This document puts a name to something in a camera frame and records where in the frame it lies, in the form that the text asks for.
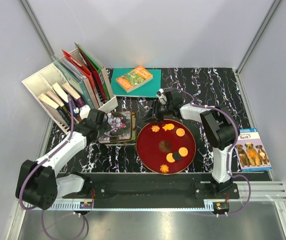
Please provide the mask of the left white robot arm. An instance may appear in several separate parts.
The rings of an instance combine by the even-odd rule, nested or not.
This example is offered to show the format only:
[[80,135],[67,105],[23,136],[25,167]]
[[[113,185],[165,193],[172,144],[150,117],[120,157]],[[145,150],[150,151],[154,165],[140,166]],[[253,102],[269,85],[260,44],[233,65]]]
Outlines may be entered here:
[[91,193],[91,179],[78,172],[58,177],[60,170],[78,152],[96,141],[109,128],[108,115],[91,109],[88,116],[71,127],[69,134],[55,148],[37,160],[22,163],[15,197],[24,210],[49,209],[57,198],[75,193],[86,198]]

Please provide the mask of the gold tin lid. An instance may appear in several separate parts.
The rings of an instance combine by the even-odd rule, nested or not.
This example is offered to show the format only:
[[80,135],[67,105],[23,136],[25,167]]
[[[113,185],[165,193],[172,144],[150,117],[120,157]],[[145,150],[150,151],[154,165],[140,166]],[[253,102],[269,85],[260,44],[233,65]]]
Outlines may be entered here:
[[132,115],[130,111],[115,111],[111,114],[110,125],[106,125],[100,132],[107,135],[106,141],[98,141],[101,144],[120,142],[132,138]]

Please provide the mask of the gold cookie tin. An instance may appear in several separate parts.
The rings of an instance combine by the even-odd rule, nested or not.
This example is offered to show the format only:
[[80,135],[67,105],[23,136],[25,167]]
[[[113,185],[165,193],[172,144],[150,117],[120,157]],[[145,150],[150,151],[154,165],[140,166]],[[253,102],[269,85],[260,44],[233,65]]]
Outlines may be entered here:
[[130,140],[122,140],[119,142],[112,142],[112,143],[106,143],[106,146],[132,146],[136,144],[138,132],[137,132],[137,121],[136,121],[136,114],[134,112],[131,112],[131,119],[132,119],[132,133],[131,133],[131,139]]

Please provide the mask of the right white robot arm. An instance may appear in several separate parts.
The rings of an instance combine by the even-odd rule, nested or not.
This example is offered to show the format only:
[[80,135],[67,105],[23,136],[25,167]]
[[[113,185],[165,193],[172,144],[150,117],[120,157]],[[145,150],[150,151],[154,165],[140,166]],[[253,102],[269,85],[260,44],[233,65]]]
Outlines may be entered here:
[[165,116],[202,123],[206,140],[213,149],[210,192],[213,197],[222,198],[233,184],[232,150],[240,135],[228,107],[223,103],[216,106],[197,105],[193,101],[185,103],[179,93],[161,88],[142,120],[161,122]]

